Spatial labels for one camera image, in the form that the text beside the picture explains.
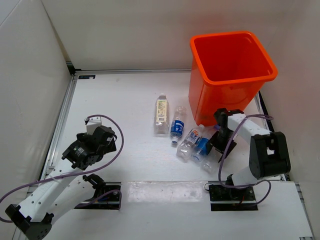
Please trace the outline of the clear unlabeled plastic bottle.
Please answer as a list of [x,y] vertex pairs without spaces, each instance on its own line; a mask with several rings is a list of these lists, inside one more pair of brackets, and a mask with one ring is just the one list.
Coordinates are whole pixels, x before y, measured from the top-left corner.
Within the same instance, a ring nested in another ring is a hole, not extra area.
[[214,174],[219,169],[221,156],[221,153],[212,150],[202,161],[201,169],[208,174]]

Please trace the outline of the yellow label plastic bottle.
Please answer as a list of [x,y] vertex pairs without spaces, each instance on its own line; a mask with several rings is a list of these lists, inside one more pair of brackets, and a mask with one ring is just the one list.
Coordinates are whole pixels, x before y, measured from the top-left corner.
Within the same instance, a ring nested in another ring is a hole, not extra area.
[[161,93],[155,102],[153,130],[156,136],[167,135],[169,133],[169,102],[166,94]]

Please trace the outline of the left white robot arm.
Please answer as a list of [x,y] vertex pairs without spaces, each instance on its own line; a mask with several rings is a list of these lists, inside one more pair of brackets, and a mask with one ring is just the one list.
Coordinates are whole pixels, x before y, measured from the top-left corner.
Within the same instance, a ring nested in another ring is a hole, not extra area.
[[116,133],[111,127],[96,126],[79,133],[62,153],[51,173],[19,204],[5,213],[29,240],[44,239],[54,223],[73,208],[84,208],[111,194],[106,182],[88,167],[115,152]]

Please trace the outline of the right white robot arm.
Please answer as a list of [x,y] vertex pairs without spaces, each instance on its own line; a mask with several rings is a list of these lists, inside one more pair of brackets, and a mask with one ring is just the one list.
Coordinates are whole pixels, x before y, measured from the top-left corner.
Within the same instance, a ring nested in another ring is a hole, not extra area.
[[[218,182],[230,200],[238,199],[244,188],[266,182],[269,177],[287,174],[291,161],[286,136],[281,131],[272,132],[252,121],[253,118],[272,120],[264,114],[246,115],[239,109],[219,108],[214,113],[219,130],[206,144],[207,151],[217,150],[222,154],[217,174]],[[249,145],[248,165],[222,180],[222,169],[227,156],[237,145],[234,138],[241,137]]]

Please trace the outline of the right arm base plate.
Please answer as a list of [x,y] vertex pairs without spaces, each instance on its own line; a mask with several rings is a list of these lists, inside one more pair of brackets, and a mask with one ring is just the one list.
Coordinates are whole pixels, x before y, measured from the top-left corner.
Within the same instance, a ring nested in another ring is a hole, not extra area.
[[209,193],[210,210],[212,212],[257,211],[256,196],[253,187],[225,188],[213,182],[203,186]]

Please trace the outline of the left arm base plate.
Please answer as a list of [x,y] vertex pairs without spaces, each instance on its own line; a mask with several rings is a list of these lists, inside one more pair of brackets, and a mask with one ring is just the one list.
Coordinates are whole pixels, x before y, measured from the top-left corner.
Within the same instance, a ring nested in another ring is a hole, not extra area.
[[92,198],[78,204],[81,210],[120,210],[122,203],[121,182],[107,182],[95,190]]

